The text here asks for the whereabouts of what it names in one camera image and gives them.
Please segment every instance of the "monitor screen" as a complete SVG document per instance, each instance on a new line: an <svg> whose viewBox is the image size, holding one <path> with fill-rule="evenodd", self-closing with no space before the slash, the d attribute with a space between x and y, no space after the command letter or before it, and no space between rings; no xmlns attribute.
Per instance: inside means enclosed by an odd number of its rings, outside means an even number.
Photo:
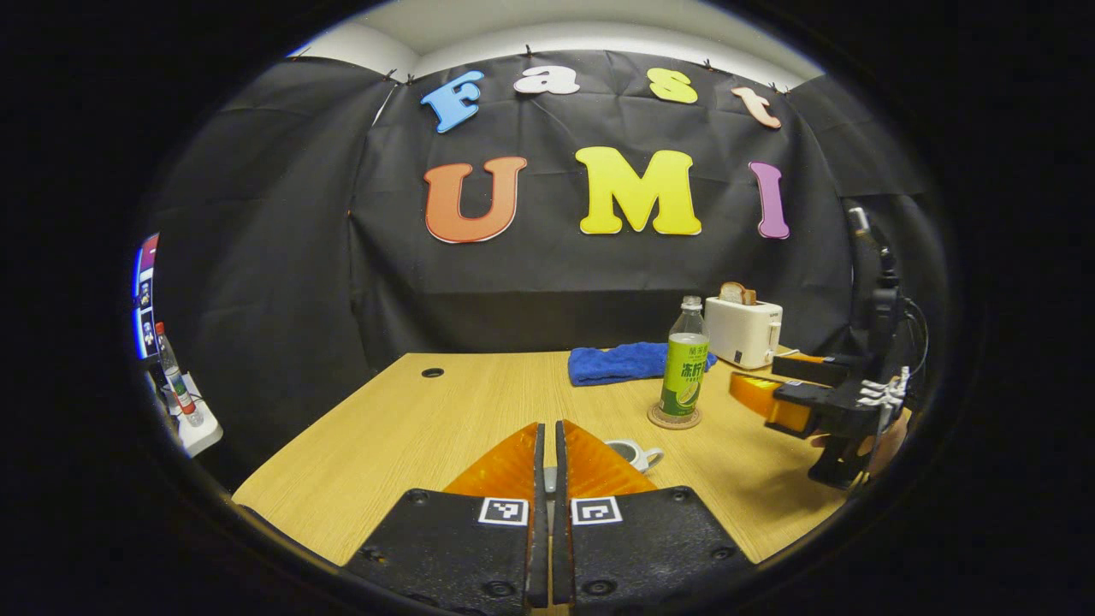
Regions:
<svg viewBox="0 0 1095 616"><path fill-rule="evenodd" d="M134 327L137 335L137 356L141 360L153 358L155 350L155 318L152 315L152 263L160 233L145 240L137 253L134 271Z"/></svg>

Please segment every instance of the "black fabric backdrop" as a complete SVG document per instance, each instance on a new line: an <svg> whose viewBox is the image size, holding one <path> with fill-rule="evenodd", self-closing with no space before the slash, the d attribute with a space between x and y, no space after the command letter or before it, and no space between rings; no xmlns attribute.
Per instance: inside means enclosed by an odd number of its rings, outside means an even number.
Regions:
<svg viewBox="0 0 1095 616"><path fill-rule="evenodd" d="M514 90L525 69L549 65L575 69L581 89ZM696 103L657 98L646 77L654 67L684 72ZM485 73L479 113L439 135L419 100L469 70ZM781 129L746 111L730 93L740 85L769 100ZM198 461L234 490L404 353L659 341L682 294L716 294L726 280L784 306L784 345L840 346L852 306L845 207L878 212L900 239L902 265L917 263L918 283L942 267L910 257L938 244L907 196L923 193L919 177L900 172L904 154L884 131L849 133L862 105L841 97L826 78L784 95L689 62L612 51L495 58L411 85L334 60L278 63L212 117L151 199L150 232L161 232L157 315L224 427ZM638 174L658 150L692 156L703 231L661 235L625 221L616 234L584 234L588 176L574 154L589 146L616 148ZM484 242L434 237L423 175L471 164L461 211L477 217L492 190L482 164L506 155L528 160L510 226ZM757 231L751 161L783 173L786 240Z"/></svg>

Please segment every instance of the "human hand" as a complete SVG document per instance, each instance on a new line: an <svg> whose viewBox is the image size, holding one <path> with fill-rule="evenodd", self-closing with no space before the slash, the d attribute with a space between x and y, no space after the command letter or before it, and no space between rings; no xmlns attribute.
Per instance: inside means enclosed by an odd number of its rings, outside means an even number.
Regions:
<svg viewBox="0 0 1095 616"><path fill-rule="evenodd" d="M880 475L883 470L889 465L890 461L894 460L894 455L901 448L901 443L904 442L904 437L909 429L909 418L912 417L912 412L909 409L901 409L901 417L883 433L881 439L878 442L878 451L875 452L875 457L867 465L867 473L872 477ZM810 439L810 445L815 448L825 448L829 442L829 435L822 434L820 432L815 432ZM856 455L863 456L871 453L871 448L875 443L875 435L872 434L860 443L858 451L855 452Z"/></svg>

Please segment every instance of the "coaster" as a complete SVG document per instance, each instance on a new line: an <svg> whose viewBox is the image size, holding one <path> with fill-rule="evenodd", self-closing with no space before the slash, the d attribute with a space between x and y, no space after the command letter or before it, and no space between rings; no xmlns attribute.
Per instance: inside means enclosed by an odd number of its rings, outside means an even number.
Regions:
<svg viewBox="0 0 1095 616"><path fill-rule="evenodd" d="M677 418L673 416L667 416L666 414L661 412L661 409L658 408L657 403L655 403L654 406L650 407L650 410L646 411L646 418L652 422L654 422L656 426L660 426L661 428L668 428L669 430L687 430L700 423L700 420L703 419L703 417L700 415L699 407L696 407L692 411L692 415L690 415L689 417Z"/></svg>

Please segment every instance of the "wooden table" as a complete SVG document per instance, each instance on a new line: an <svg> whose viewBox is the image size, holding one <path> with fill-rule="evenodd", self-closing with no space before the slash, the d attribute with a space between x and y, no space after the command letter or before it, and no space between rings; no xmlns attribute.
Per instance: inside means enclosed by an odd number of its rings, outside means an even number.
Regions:
<svg viewBox="0 0 1095 616"><path fill-rule="evenodd" d="M602 440L665 450L647 477L658 488L693 488L753 562L844 502L845 492L806 477L819 450L765 429L729 396L730 364L719 360L704 379L703 421L675 431L646 419L661 380L574 387L568 356L404 356L275 454L233 499L345 563L404 491L443 489L531 422L546 426L544 466L554 466L554 425L567 419ZM445 374L422 376L434 368Z"/></svg>

